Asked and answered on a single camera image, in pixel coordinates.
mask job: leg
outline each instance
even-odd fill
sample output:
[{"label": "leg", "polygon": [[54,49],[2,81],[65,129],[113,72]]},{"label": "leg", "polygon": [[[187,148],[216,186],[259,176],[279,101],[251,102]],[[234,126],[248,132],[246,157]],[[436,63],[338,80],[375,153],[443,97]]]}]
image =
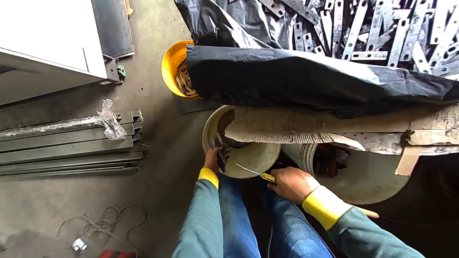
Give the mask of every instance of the leg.
[{"label": "leg", "polygon": [[223,256],[225,258],[260,257],[257,239],[242,202],[238,179],[220,177],[220,210],[223,222]]},{"label": "leg", "polygon": [[263,200],[273,225],[273,245],[276,257],[334,257],[298,206],[280,197],[273,190],[264,192]]}]

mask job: hand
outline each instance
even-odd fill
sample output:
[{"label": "hand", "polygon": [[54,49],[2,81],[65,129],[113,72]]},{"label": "hand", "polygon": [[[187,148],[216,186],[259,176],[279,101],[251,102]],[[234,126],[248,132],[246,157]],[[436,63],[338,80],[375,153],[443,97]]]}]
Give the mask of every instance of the hand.
[{"label": "hand", "polygon": [[218,174],[218,169],[220,168],[217,164],[217,153],[221,149],[221,147],[215,149],[210,148],[206,153],[206,161],[204,163],[204,168],[212,170],[215,174]]},{"label": "hand", "polygon": [[311,174],[299,168],[274,169],[271,175],[277,177],[277,185],[269,183],[268,187],[279,196],[297,204],[302,204],[306,197],[320,186]]}]

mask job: bundle of steel bars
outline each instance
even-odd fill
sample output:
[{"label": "bundle of steel bars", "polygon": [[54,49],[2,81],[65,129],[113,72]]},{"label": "bundle of steel bars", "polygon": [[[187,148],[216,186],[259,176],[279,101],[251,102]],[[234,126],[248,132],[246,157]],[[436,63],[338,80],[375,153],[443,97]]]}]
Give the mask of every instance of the bundle of steel bars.
[{"label": "bundle of steel bars", "polygon": [[139,171],[141,112],[115,116],[127,133],[125,139],[108,139],[106,128],[93,123],[97,117],[73,119],[78,123],[72,126],[59,122],[0,132],[0,180]]}]

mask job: concrete floor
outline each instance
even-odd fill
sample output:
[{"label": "concrete floor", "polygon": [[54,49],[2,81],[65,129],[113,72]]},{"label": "concrete floor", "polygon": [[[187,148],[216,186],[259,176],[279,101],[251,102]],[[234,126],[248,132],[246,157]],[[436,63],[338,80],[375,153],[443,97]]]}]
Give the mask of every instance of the concrete floor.
[{"label": "concrete floor", "polygon": [[[130,232],[142,257],[172,254],[204,162],[202,130],[212,110],[180,114],[162,80],[163,53],[173,43],[190,38],[174,2],[130,3],[135,55],[119,62],[126,67],[126,83],[84,85],[0,107],[0,129],[96,115],[102,100],[111,98],[114,110],[142,110],[142,142],[150,146],[144,149],[143,171],[131,176],[0,182],[0,242],[10,244],[0,257],[66,257],[57,247],[70,246],[69,239],[75,239],[84,224],[66,228],[63,233],[68,241],[49,244],[64,220],[84,213],[98,219],[108,206],[129,204],[142,204],[148,213],[147,221]],[[115,233],[124,236],[139,220],[139,211],[126,212]],[[18,249],[22,251],[15,253],[11,245],[18,244],[18,239],[22,239]],[[116,239],[110,246],[129,250]],[[86,254],[97,257],[103,249],[89,247]]]}]

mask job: yellow cuff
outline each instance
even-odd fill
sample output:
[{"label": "yellow cuff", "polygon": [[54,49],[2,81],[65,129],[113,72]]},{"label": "yellow cuff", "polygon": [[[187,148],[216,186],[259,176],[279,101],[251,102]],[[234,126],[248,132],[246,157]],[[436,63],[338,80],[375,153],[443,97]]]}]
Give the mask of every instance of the yellow cuff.
[{"label": "yellow cuff", "polygon": [[209,180],[218,190],[218,177],[212,170],[208,168],[201,168],[201,172],[199,173],[198,180],[199,179]]},{"label": "yellow cuff", "polygon": [[303,209],[316,218],[329,230],[352,205],[343,202],[338,196],[320,186],[312,191],[303,202]]}]

